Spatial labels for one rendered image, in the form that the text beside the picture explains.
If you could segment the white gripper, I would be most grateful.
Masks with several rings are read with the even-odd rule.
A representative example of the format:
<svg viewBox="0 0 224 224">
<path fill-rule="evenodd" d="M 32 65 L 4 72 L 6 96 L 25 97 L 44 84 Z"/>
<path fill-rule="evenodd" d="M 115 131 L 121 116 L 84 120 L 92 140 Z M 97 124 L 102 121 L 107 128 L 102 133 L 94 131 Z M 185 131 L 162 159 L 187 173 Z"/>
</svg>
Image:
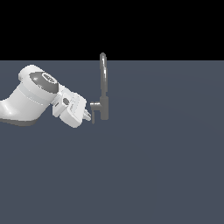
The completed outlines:
<svg viewBox="0 0 224 224">
<path fill-rule="evenodd" d="M 91 115 L 86 110 L 87 101 L 81 95 L 59 85 L 59 92 L 52 101 L 52 115 L 72 128 L 82 124 L 82 120 L 91 121 Z"/>
</svg>

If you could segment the grey faucet handle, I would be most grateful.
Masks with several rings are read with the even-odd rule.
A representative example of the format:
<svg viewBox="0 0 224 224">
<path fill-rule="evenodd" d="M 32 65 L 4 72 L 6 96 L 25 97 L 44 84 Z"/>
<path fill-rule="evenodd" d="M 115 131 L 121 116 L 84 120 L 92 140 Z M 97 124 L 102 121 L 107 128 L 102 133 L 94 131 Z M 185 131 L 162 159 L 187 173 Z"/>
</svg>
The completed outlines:
<svg viewBox="0 0 224 224">
<path fill-rule="evenodd" d="M 95 111 L 101 110 L 101 106 L 102 105 L 98 101 L 97 102 L 93 102 L 93 101 L 90 102 L 90 108 L 91 108 L 91 111 L 92 111 L 92 115 L 91 115 L 92 123 L 95 123 Z"/>
</svg>

